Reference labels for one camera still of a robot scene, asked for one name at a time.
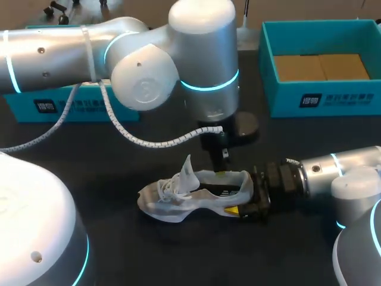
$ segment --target teal cardboard box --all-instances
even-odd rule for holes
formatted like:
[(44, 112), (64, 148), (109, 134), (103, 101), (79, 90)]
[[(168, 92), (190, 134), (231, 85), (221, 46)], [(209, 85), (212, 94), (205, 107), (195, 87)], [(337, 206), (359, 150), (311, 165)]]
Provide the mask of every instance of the teal cardboard box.
[[(368, 80), (280, 81), (274, 56), (358, 54)], [(262, 25), (259, 66), (272, 117), (381, 114), (381, 33), (373, 20)]]
[[(108, 96), (119, 121), (138, 121), (139, 113), (123, 106), (115, 97), (110, 81), (105, 80)], [(57, 122), (72, 86), (44, 91), (4, 95), (19, 123)], [(84, 83), (77, 91), (65, 122), (109, 122), (101, 89), (96, 83)]]

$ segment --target white sneaker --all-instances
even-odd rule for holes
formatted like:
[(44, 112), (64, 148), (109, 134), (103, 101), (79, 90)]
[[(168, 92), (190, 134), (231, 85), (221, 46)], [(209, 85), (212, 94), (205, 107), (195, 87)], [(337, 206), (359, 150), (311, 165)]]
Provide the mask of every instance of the white sneaker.
[[(204, 186), (219, 190), (212, 191), (213, 194)], [(138, 206), (149, 216), (164, 222), (181, 222), (200, 208), (210, 209), (221, 216), (236, 217), (224, 209), (247, 203), (253, 192), (253, 182), (248, 172), (214, 173), (204, 170), (194, 173), (189, 155), (180, 173), (139, 191)]]

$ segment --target black tabletop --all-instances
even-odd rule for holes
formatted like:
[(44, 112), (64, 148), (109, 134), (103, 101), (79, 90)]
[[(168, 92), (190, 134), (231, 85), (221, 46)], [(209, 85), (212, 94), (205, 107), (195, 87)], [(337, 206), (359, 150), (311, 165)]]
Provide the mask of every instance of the black tabletop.
[[(380, 142), (378, 117), (271, 119), (256, 53), (240, 54), (239, 61), (241, 109), (257, 115), (261, 135), (257, 142), (231, 150), (235, 170)], [(177, 88), (162, 107), (125, 127), (139, 138), (160, 141), (183, 135), (196, 124)], [(24, 143), (48, 128), (18, 125), (1, 101), (0, 146)], [(46, 141), (13, 155), (55, 173), (71, 191), (96, 255), (98, 286), (337, 285), (331, 258), (334, 218), (324, 212), (277, 214), (266, 225), (208, 212), (172, 225), (140, 213), (136, 193), (179, 172), (188, 154), (195, 170), (210, 169), (198, 139), (151, 150), (124, 139), (111, 123), (67, 123)]]

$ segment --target blue led ring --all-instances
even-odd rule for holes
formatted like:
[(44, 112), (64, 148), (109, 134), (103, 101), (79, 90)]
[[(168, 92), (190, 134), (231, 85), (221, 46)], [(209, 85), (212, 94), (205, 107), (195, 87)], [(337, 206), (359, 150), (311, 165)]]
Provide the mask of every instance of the blue led ring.
[(7, 66), (8, 66), (8, 72), (10, 74), (10, 77), (11, 77), (11, 81), (12, 81), (12, 84), (13, 84), (13, 88), (14, 90), (20, 94), (21, 91), (20, 91), (20, 88), (18, 87), (18, 84), (17, 84), (17, 81), (16, 81), (16, 76), (14, 74), (14, 69), (13, 69), (13, 65), (12, 65), (12, 59), (11, 59), (11, 56), (10, 56), (10, 49), (9, 49), (9, 46), (8, 46), (8, 37), (9, 37), (9, 31), (8, 30), (5, 30), (2, 34), (2, 39), (4, 41), (4, 46), (5, 46), (5, 60), (7, 61)]
[(379, 255), (381, 256), (381, 246), (380, 246), (379, 240), (377, 239), (376, 230), (374, 228), (374, 213), (376, 212), (377, 205), (380, 203), (380, 201), (381, 200), (376, 202), (376, 204), (374, 205), (370, 213), (370, 232), (371, 232), (371, 237), (373, 239), (374, 245), (376, 246), (376, 249), (379, 252)]
[(336, 222), (336, 224), (338, 225), (338, 227), (345, 229), (345, 226), (341, 225), (339, 222)]
[(192, 89), (194, 91), (218, 91), (219, 89), (223, 89), (227, 87), (228, 85), (232, 84), (238, 77), (239, 70), (237, 70), (236, 74), (230, 79), (228, 82), (223, 83), (221, 85), (212, 86), (210, 88), (198, 88), (197, 86), (188, 85), (187, 83), (181, 81), (182, 85), (186, 88)]
[(81, 272), (79, 273), (77, 279), (74, 281), (73, 285), (72, 286), (76, 286), (78, 284), (78, 282), (80, 281), (83, 273), (85, 272), (85, 269), (86, 269), (86, 266), (88, 264), (88, 260), (89, 260), (89, 254), (90, 254), (90, 242), (89, 242), (89, 237), (87, 236), (87, 239), (88, 239), (88, 250), (86, 252), (86, 259), (85, 259), (85, 262), (83, 264), (83, 267), (82, 267), (82, 270)]

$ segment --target shoelace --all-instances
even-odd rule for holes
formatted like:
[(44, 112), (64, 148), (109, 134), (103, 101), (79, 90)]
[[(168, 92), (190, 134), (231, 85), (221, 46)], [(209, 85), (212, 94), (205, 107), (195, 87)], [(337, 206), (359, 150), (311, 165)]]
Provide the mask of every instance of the shoelace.
[(171, 179), (160, 180), (158, 183), (161, 184), (161, 187), (158, 188), (158, 193), (160, 201), (168, 203), (173, 198), (176, 200), (189, 200), (192, 197), (188, 197), (189, 193), (179, 194), (179, 183), (180, 173), (175, 174)]

